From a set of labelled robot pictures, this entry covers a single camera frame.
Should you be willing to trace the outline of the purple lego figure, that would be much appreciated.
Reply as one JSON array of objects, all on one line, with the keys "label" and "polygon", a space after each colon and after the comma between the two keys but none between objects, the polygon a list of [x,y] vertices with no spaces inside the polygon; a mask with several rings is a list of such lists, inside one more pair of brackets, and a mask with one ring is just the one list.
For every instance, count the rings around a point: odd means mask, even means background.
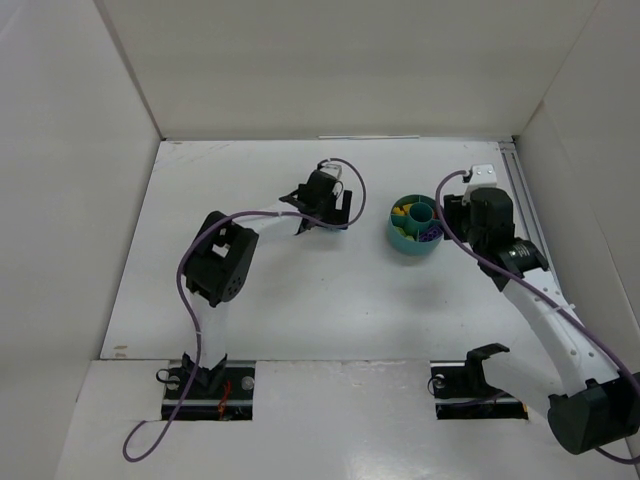
[{"label": "purple lego figure", "polygon": [[425,232],[421,233],[418,240],[423,243],[428,243],[439,239],[443,235],[443,230],[439,225],[430,227]]}]

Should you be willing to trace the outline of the yellow lego brick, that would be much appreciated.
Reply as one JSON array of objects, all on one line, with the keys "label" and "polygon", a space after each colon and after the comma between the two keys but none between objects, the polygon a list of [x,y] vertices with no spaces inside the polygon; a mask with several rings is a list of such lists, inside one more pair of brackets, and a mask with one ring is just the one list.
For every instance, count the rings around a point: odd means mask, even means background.
[{"label": "yellow lego brick", "polygon": [[392,214],[397,216],[407,216],[410,213],[410,209],[413,206],[412,203],[406,203],[402,205],[395,205],[392,208]]}]

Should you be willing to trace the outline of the teal lego block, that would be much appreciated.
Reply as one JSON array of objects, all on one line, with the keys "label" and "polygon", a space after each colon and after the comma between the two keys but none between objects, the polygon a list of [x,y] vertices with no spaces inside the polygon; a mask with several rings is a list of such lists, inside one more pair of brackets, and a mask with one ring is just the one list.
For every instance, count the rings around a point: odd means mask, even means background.
[{"label": "teal lego block", "polygon": [[325,230],[332,231],[332,232],[345,231],[348,228],[340,225],[323,225],[321,227]]}]

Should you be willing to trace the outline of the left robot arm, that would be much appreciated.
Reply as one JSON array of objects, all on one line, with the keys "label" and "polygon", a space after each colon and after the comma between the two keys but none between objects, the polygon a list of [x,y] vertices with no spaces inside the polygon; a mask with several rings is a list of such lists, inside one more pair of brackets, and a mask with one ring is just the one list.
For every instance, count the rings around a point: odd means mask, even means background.
[{"label": "left robot arm", "polygon": [[316,226],[347,228],[352,192],[341,175],[341,165],[323,161],[306,182],[262,212],[214,211],[206,217],[179,268],[186,287],[182,297],[197,321],[196,353],[182,359],[195,388],[211,392],[223,382],[229,304],[246,283],[256,249]]}]

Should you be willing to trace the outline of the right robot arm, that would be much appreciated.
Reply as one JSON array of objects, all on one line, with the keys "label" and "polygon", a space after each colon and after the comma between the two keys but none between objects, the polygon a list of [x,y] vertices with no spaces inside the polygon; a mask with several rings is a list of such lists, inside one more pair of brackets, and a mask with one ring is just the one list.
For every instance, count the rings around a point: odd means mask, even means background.
[{"label": "right robot arm", "polygon": [[515,234],[513,202],[494,186],[436,196],[445,232],[519,311],[555,368],[544,373],[501,343],[467,352],[441,398],[506,393],[546,417],[569,453],[603,452],[639,431],[639,376],[591,334],[555,282],[538,247]]}]

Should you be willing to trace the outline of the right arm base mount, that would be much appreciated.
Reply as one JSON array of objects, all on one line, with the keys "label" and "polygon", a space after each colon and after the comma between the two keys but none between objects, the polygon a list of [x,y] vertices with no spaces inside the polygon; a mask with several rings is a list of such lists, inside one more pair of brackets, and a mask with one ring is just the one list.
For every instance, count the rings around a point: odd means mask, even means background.
[{"label": "right arm base mount", "polygon": [[431,360],[427,389],[435,401],[438,420],[529,420],[526,406],[503,390],[490,386],[483,362],[510,350],[499,343],[467,352],[463,360]]}]

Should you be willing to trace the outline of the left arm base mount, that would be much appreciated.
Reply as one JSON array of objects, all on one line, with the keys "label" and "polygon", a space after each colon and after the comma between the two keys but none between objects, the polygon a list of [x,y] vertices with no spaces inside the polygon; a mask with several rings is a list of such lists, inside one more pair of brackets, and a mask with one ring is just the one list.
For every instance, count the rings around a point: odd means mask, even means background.
[{"label": "left arm base mount", "polygon": [[[161,417],[169,420],[194,369],[187,354],[156,372],[163,385]],[[175,421],[250,421],[253,416],[256,363],[224,358],[214,368],[198,367]]]}]

